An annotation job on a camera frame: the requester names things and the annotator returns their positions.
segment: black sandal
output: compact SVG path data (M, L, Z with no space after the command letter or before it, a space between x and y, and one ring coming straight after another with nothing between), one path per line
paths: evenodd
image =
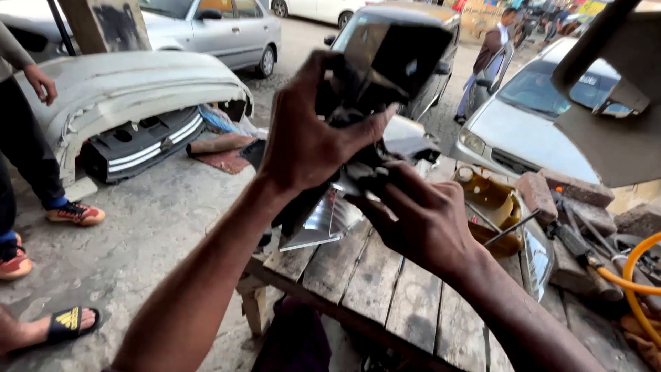
M50 316L50 325L46 336L47 344L73 340L96 330L101 324L101 312L96 308L89 308L94 312L94 324L90 328L81 330L83 307L76 306L67 310L54 312Z

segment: pavement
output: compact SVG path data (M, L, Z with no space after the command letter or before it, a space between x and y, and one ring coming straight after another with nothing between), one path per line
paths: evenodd
M273 76L258 80L249 71L237 73L253 92L257 126L268 126L273 94L287 83L310 49L324 48L323 37L337 33L336 27L313 21L282 20L283 48ZM452 117L478 50L479 45L473 44L459 47L445 95L421 120L428 132L442 139L443 154L448 154L460 130ZM531 50L522 51L508 76L532 55ZM23 237L34 269L24 279L0 283L0 303L22 321L78 304L95 306L103 313L103 323L74 342L0 361L0 371L10 372L98 371L108 366L140 305L254 175L251 169L228 175L180 152L119 185L102 185L83 202L104 209L106 221L78 228L46 222L29 185L12 171L19 207L15 230ZM279 295L273 288L268 290L270 301ZM330 318L323 317L323 322L333 350L330 370L359 371L360 355L346 332ZM250 371L261 341L251 337L235 293L199 371Z

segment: yellow hose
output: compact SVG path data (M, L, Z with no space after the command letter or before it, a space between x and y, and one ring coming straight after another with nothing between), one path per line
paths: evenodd
M640 293L642 295L654 295L661 296L661 288L652 287L649 285L640 285L633 282L633 270L636 266L636 262L641 258L642 254L645 253L648 249L653 247L656 243L661 242L661 232L650 236L649 238L643 240L636 248L631 251L627 262L624 265L622 270L622 278L611 273L604 267L597 269L597 272L601 274L604 279L611 281L620 287L624 288L624 294L627 297L627 302L633 311L633 315L640 322L645 332L652 338L652 341L656 344L656 347L661 350L661 336L656 332L654 327L650 324L650 321L647 319L645 314L642 312L641 305L636 299L635 293Z

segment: sneaker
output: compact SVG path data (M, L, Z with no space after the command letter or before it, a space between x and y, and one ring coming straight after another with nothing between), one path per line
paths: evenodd
M16 256L7 262L2 261L4 250L16 250ZM32 271L32 260L25 254L20 235L16 240L0 243L0 280L15 280L28 275Z
M452 120L454 120L455 122L463 125L463 123L466 122L466 116L455 115L455 117L453 117Z
M68 201L61 207L47 210L46 219L52 222L73 222L80 226L94 226L106 218L103 210Z

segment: car mirror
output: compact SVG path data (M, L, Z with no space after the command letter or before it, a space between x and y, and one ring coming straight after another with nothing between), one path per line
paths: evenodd
M202 9L195 16L195 19L202 21L205 19L221 19L223 18L223 13L220 13L218 9Z
M336 37L335 35L326 35L324 37L324 44L326 44L327 46L331 46L332 42L335 41L335 37Z
M450 65L443 61L438 61L438 63L436 64L436 68L434 68L434 73L436 75L449 75Z
M493 80L489 80L489 79L475 80L475 84L477 84L479 87L491 88L491 85L493 83L494 83Z

